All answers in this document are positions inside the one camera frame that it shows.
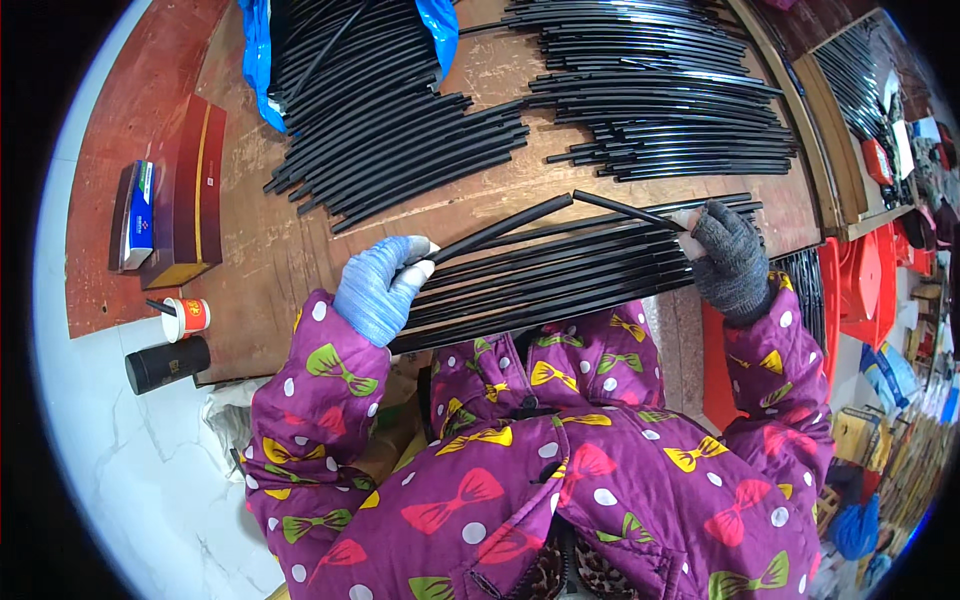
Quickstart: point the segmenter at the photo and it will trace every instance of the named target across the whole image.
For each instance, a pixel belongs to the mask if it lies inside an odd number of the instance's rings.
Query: gray knit glove
[[[776,293],[756,230],[723,204],[708,201],[690,236],[707,252],[693,260],[693,281],[727,324],[743,328],[766,315]]]

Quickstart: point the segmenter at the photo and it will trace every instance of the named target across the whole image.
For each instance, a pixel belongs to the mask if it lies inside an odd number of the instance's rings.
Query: black cylindrical container
[[[133,393],[140,396],[210,366],[206,340],[190,336],[175,344],[163,344],[127,354],[127,378]]]

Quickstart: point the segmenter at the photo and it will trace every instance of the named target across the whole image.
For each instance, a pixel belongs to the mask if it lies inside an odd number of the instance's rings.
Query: wooden workbench
[[[503,4],[461,3],[457,6],[461,27],[499,19]],[[285,197],[262,192],[271,169],[282,161],[285,136],[257,114],[253,93],[241,74],[243,44],[241,13],[231,4],[211,40],[197,83],[200,95],[228,113],[221,187],[224,263],[182,290],[185,297],[206,299],[211,308],[205,338],[212,365],[199,377],[201,383],[276,372],[286,358],[294,318],[307,295],[317,287],[335,289],[347,259],[384,236],[422,234],[444,245],[578,187],[638,206],[750,191],[765,202],[757,220],[770,254],[821,241],[802,158],[794,159],[786,176],[614,183],[596,178],[590,167],[544,164],[545,156],[588,141],[576,128],[553,125],[546,110],[524,112],[523,121],[531,128],[529,145],[514,152],[511,162],[455,181],[333,236],[322,209],[299,218]],[[749,54],[745,63],[752,75],[765,78],[756,56]],[[467,37],[460,41],[441,91],[469,94],[475,103],[471,110],[478,110],[528,93],[527,82],[545,72],[535,36],[503,31]],[[545,222],[600,212],[576,203]]]

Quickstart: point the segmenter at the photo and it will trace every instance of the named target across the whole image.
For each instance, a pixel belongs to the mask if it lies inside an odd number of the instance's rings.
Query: bundle of black rods
[[[529,108],[580,123],[589,143],[548,162],[603,164],[617,181],[783,175],[797,145],[770,109],[782,92],[747,77],[746,44],[712,0],[514,0],[502,23],[540,30],[549,69]]]
[[[520,101],[465,115],[445,96],[433,40],[410,0],[299,0],[272,28],[273,82],[294,137],[264,192],[300,187],[302,215],[343,215],[334,233],[445,183],[511,159],[526,145]]]
[[[618,212],[510,233],[581,202]],[[414,299],[404,330],[390,343],[396,353],[439,348],[465,340],[568,319],[692,283],[677,231],[655,225],[657,216],[696,208],[707,199],[636,210],[580,190],[524,210],[437,252],[437,269]],[[722,196],[751,223],[763,207],[749,193]],[[474,252],[520,245],[470,258]]]
[[[813,55],[827,76],[843,119],[853,134],[860,141],[884,137],[886,126],[880,112],[876,66],[864,25],[854,25],[817,48]]]
[[[824,316],[824,279],[820,254],[808,248],[770,261],[771,271],[783,271],[790,277],[800,303],[804,327],[820,348],[827,347],[827,318]]]

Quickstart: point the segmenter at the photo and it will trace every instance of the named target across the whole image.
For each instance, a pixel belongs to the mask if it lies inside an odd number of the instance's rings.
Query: tissue box
[[[140,267],[144,290],[182,285],[223,262],[220,160],[227,112],[191,94],[156,147],[154,252]]]
[[[152,162],[137,160],[120,173],[110,228],[111,271],[132,271],[154,251],[153,185]]]

